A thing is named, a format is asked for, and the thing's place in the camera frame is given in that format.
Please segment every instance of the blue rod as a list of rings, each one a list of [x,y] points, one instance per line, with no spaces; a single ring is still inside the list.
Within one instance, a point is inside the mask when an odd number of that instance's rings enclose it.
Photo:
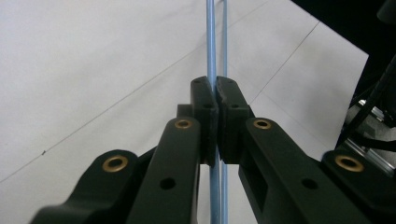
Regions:
[[[207,78],[212,91],[216,87],[216,38],[215,38],[215,3],[206,0],[206,44],[207,44]]]
[[[212,91],[216,87],[215,3],[206,0],[207,78]],[[219,151],[216,149],[215,165],[210,167],[210,223],[220,224]]]
[[[223,0],[223,76],[227,77],[227,0]],[[221,162],[221,223],[228,224],[228,170]]]

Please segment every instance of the screw hole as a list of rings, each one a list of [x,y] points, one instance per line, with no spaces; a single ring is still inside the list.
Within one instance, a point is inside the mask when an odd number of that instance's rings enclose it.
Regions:
[[[160,182],[160,187],[162,189],[172,189],[176,185],[175,179],[173,178],[165,178]]]
[[[124,156],[117,155],[108,158],[102,165],[104,171],[115,173],[126,167],[128,159]]]
[[[351,172],[362,172],[364,170],[363,164],[349,156],[339,155],[335,157],[335,163]]]
[[[192,122],[186,119],[176,121],[175,126],[179,129],[188,129],[192,125]]]
[[[271,128],[271,123],[264,119],[255,120],[253,125],[259,129],[270,129]]]
[[[109,167],[116,167],[116,166],[119,166],[119,165],[121,165],[122,164],[122,160],[121,159],[115,159],[115,160],[113,160],[113,161],[110,161],[109,163],[108,163],[108,166]]]
[[[309,178],[303,179],[301,181],[301,183],[304,185],[304,187],[306,187],[308,189],[317,189],[318,188],[317,182],[315,182],[314,180],[309,179]]]

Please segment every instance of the white floor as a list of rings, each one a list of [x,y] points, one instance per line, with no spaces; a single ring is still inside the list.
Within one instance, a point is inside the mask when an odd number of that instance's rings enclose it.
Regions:
[[[221,1],[216,14],[220,49]],[[110,149],[156,146],[206,75],[205,48],[205,1],[0,2],[0,223],[62,203]],[[289,0],[229,1],[229,77],[317,160],[366,59]],[[237,166],[229,182],[230,223],[255,223]],[[199,223],[208,195],[202,166]]]

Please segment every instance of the white table surface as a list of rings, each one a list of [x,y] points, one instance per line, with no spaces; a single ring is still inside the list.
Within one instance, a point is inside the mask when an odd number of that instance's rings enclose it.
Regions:
[[[221,58],[221,1],[216,14]],[[229,1],[229,77],[317,160],[335,146],[366,59],[288,0]],[[201,76],[205,1],[0,1],[0,223],[62,203],[106,151],[156,146]],[[198,220],[209,223],[201,168]],[[255,223],[229,170],[230,223]]]

